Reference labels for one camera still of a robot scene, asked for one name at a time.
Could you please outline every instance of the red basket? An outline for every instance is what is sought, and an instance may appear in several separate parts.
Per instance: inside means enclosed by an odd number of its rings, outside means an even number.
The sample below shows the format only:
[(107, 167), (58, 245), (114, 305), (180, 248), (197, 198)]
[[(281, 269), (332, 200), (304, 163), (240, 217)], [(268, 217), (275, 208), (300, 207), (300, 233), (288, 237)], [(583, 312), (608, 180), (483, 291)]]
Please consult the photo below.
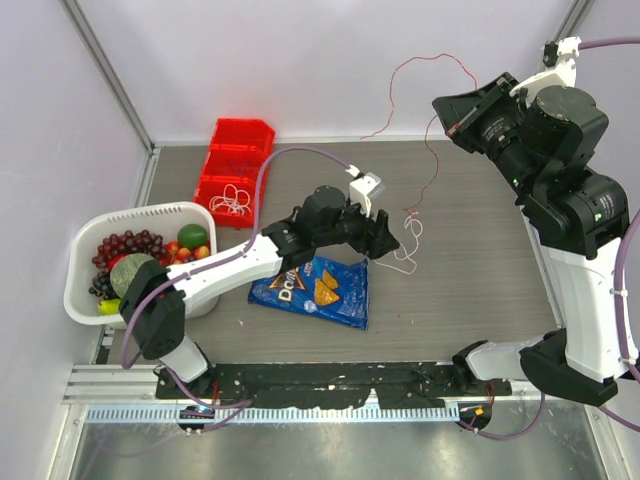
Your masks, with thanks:
[[(262, 120), (218, 119), (193, 198), (194, 202), (211, 211), (217, 225), (238, 229), (253, 226), (258, 172), (273, 151), (274, 137), (274, 130)], [(268, 173), (269, 170), (262, 181), (257, 208), (261, 208), (264, 201)], [(242, 211), (233, 212), (225, 206), (211, 210), (212, 199), (224, 196), (227, 185), (249, 194), (248, 202), (244, 193), (238, 194), (240, 204), (248, 203)], [(228, 189), (228, 196), (233, 198), (235, 190)]]

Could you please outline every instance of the wood grain surface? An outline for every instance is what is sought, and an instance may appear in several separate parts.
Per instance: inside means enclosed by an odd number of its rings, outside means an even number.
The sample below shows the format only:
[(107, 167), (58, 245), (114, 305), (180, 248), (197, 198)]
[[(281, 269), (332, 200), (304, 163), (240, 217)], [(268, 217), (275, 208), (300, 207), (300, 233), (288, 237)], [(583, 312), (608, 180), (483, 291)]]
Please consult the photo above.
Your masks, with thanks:
[[(376, 208), (407, 248), (403, 207), (413, 205), (435, 171), (422, 142), (317, 145), (361, 170), (380, 176), (386, 190)], [(187, 331), (213, 362), (349, 362), (446, 360), (480, 340), (526, 339), (555, 322), (514, 195), (485, 157), (449, 142), (433, 142), (440, 173), (418, 208), (424, 224), (413, 275), (370, 264), (369, 330), (249, 305), (245, 285), (223, 295)], [(190, 200), (206, 147), (162, 149), (149, 204)], [(311, 153), (289, 153), (269, 176), (262, 225), (284, 218), (324, 184), (346, 190), (349, 177)], [(248, 230), (218, 228), (218, 250), (249, 237)], [(348, 246), (319, 252), (342, 262), (361, 257)], [(402, 268), (408, 265), (395, 262)], [(121, 332), (110, 362), (117, 361)]]

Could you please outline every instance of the chip bag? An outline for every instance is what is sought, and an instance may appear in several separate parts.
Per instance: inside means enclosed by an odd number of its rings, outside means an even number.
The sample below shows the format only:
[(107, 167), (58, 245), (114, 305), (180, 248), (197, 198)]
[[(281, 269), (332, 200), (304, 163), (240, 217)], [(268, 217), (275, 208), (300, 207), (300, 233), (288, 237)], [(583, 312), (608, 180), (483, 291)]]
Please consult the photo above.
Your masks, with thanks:
[(253, 282), (249, 303), (313, 315), (366, 330), (367, 260), (351, 266), (315, 256), (301, 267)]

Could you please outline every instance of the wall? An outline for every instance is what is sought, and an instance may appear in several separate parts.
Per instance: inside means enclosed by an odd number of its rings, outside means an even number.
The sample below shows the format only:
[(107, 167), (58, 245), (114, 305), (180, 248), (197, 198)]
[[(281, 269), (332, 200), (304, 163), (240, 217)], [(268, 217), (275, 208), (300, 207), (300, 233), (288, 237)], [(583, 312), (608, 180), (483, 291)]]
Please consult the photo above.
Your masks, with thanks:
[[(369, 134), (387, 120), (393, 69), (414, 55), (451, 52), (480, 84), (524, 78), (571, 0), (80, 4), (150, 135), (207, 143), (220, 116), (264, 118), (281, 137)], [(434, 97), (472, 87), (450, 59), (410, 64), (388, 133), (424, 134)]]
[(98, 337), (62, 306), (69, 244), (132, 204), (144, 154), (58, 2), (2, 2), (0, 44), (1, 476), (41, 479)]
[[(634, 0), (595, 2), (578, 34), (583, 40), (622, 35), (640, 35), (640, 3)], [(618, 180), (627, 191), (632, 212), (640, 208), (640, 161), (638, 124), (640, 118), (640, 45), (588, 50), (578, 59), (577, 86), (591, 93), (598, 107), (610, 119), (610, 126), (598, 146), (590, 165)], [(631, 296), (631, 327), (640, 345), (640, 246), (637, 239), (627, 260), (626, 278)], [(621, 382), (621, 393), (610, 402), (611, 410), (640, 423), (640, 386)], [(615, 426), (624, 440), (626, 458), (631, 462), (635, 478), (640, 477), (637, 445), (640, 434)]]

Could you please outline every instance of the white plastic bin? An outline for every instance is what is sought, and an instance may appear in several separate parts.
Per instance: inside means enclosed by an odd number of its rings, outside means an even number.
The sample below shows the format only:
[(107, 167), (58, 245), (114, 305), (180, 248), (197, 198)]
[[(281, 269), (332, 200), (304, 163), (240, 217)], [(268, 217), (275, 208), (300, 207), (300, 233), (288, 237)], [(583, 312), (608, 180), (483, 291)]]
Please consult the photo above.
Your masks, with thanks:
[[(139, 232), (149, 230), (162, 235), (165, 241), (176, 240), (183, 226), (195, 223), (209, 232), (211, 254), (217, 252), (216, 230), (211, 214), (192, 202), (165, 203), (149, 207), (132, 208), (108, 213), (94, 218), (80, 229), (71, 246), (71, 259), (64, 290), (64, 308), (71, 318), (84, 325), (110, 325), (125, 328), (122, 317), (100, 315), (98, 298), (89, 293), (91, 280), (98, 273), (91, 259), (104, 237), (112, 233), (122, 234), (126, 230)], [(217, 298), (211, 302), (211, 310)]]

